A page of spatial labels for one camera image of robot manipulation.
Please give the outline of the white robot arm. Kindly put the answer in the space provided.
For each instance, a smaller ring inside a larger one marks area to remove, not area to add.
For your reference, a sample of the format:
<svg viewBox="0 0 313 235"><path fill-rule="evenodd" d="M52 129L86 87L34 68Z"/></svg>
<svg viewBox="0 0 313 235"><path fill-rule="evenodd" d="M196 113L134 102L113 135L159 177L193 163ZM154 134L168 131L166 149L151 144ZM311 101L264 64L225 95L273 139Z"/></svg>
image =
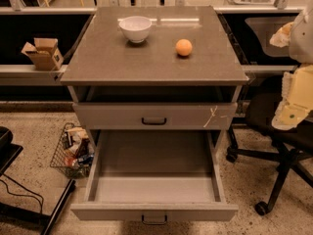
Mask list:
<svg viewBox="0 0 313 235"><path fill-rule="evenodd" d="M276 47L289 47L289 55L300 66L282 79L282 101L272 119L280 130L296 128L313 111L313 1L293 22L284 24L270 39Z"/></svg>

